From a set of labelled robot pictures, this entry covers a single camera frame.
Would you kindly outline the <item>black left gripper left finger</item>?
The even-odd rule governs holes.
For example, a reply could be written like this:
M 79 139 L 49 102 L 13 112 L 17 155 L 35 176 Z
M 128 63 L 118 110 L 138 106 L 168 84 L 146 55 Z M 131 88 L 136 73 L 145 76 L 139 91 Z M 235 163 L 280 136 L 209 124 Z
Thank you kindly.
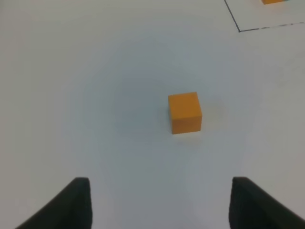
M 90 180 L 87 177 L 77 177 L 18 228 L 90 229 L 92 227 L 91 202 Z

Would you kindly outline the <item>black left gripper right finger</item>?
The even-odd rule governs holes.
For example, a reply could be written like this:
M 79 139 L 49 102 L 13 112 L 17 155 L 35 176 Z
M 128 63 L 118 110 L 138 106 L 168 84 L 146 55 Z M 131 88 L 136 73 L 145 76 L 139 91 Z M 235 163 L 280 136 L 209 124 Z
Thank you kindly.
M 305 220 L 247 177 L 234 177 L 229 205 L 232 229 L 303 229 Z

